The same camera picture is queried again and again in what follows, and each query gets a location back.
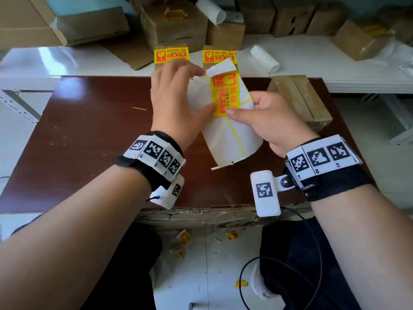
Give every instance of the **white cardboard tube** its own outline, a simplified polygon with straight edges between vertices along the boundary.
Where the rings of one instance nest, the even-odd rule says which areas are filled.
[[[251,49],[251,54],[269,73],[275,73],[280,68],[280,63],[276,61],[263,47],[255,45]]]
[[[225,11],[212,0],[198,0],[197,7],[215,26],[225,20]]]

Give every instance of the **black and white qr-like code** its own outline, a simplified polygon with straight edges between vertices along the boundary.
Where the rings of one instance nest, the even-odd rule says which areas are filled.
[[[149,145],[145,148],[145,150],[143,150],[143,152],[153,157],[154,159],[157,159],[162,150],[163,147],[151,141]]]
[[[140,151],[142,150],[143,146],[147,143],[147,140],[136,140],[134,144],[129,148],[129,150],[137,150]]]
[[[180,185],[176,184],[175,187],[174,187],[174,189],[173,189],[173,191],[172,191],[172,194],[173,194],[175,197],[178,197],[178,194],[179,194],[181,188],[182,188],[182,187],[181,187]]]
[[[327,153],[325,152],[324,148],[319,148],[313,151],[307,152],[307,156],[310,158],[310,162],[313,166],[319,166],[324,163],[330,162]]]
[[[167,151],[165,150],[161,157],[159,158],[159,162],[164,166],[164,167],[168,167],[169,163],[172,161],[173,156]]]
[[[168,170],[171,171],[172,174],[175,174],[176,171],[178,171],[180,166],[180,163],[174,159],[173,162],[171,163],[171,166],[168,167]]]
[[[330,152],[334,161],[351,156],[343,143],[335,143],[334,145],[327,146],[327,150]]]
[[[291,165],[296,172],[303,171],[310,167],[304,155],[298,155],[295,158],[292,158]]]
[[[255,184],[257,189],[258,198],[265,198],[265,197],[272,197],[273,191],[271,190],[271,184],[268,183],[261,183]]]

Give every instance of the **black cable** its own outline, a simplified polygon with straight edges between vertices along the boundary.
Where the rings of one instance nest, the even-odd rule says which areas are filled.
[[[159,196],[152,197],[152,198],[146,199],[146,201],[145,201],[145,202],[150,201],[150,200],[152,200],[152,199],[159,199],[159,198],[160,198]]]
[[[311,303],[312,303],[312,302],[314,301],[314,299],[316,298],[317,293],[318,293],[318,290],[320,289],[321,280],[322,280],[322,276],[323,276],[323,258],[322,258],[322,256],[321,256],[321,249],[320,249],[320,245],[318,244],[316,235],[314,234],[311,226],[306,222],[306,220],[302,217],[301,214],[299,214],[297,211],[295,211],[295,210],[293,210],[293,209],[290,209],[290,208],[287,208],[287,207],[281,206],[280,208],[282,208],[283,210],[286,210],[286,211],[290,211],[290,212],[298,215],[298,216],[300,217],[300,219],[302,219],[302,220],[304,221],[304,223],[307,225],[308,229],[310,230],[311,234],[313,235],[313,238],[314,238],[314,240],[315,240],[315,242],[316,242],[316,245],[317,245],[318,255],[319,255],[319,257],[320,257],[320,278],[319,278],[319,280],[318,280],[317,287],[315,287],[315,286],[312,284],[312,282],[309,281],[309,279],[308,279],[307,277],[305,277],[304,275],[302,275],[300,272],[298,272],[296,269],[294,269],[293,267],[289,266],[288,264],[286,264],[286,263],[284,263],[284,262],[282,262],[282,261],[280,261],[280,260],[271,258],[271,257],[265,257],[265,256],[255,257],[255,258],[251,259],[250,261],[248,261],[248,262],[243,266],[243,268],[242,268],[242,270],[241,270],[241,274],[240,274],[240,285],[239,285],[240,296],[241,296],[242,302],[244,303],[244,306],[247,308],[247,310],[251,310],[251,309],[247,306],[247,304],[245,303],[244,297],[242,296],[242,292],[241,292],[242,273],[244,272],[245,268],[246,268],[251,262],[253,262],[253,261],[257,260],[257,259],[260,259],[260,260],[261,260],[261,259],[268,259],[268,260],[272,260],[272,261],[278,262],[278,263],[280,263],[281,265],[285,266],[286,268],[294,271],[294,272],[297,273],[299,276],[301,276],[304,280],[306,280],[307,282],[309,282],[309,284],[315,289],[315,291],[314,291],[313,297],[310,299],[310,301],[307,303],[307,305],[304,307],[303,310],[307,310],[307,308],[311,305]]]

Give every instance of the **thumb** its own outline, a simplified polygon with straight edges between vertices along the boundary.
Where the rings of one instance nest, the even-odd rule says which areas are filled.
[[[216,109],[215,103],[210,103],[204,106],[204,108],[201,111],[199,111],[197,114],[198,123],[201,126],[204,126],[206,122],[211,118],[212,113],[214,113],[215,109]]]
[[[257,110],[228,108],[227,116],[236,121],[252,125],[256,122]]]

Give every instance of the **white shelf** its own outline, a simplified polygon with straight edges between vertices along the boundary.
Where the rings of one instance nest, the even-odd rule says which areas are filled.
[[[273,75],[322,77],[331,93],[413,93],[413,78],[398,69],[399,58],[387,66],[371,60],[355,62],[328,37],[245,35],[237,52],[241,76],[269,76],[250,54],[257,43],[280,62]],[[200,51],[190,58],[202,66]],[[12,49],[0,63],[0,89],[54,90],[61,76],[150,76],[153,70],[150,64],[134,71],[100,45]]]

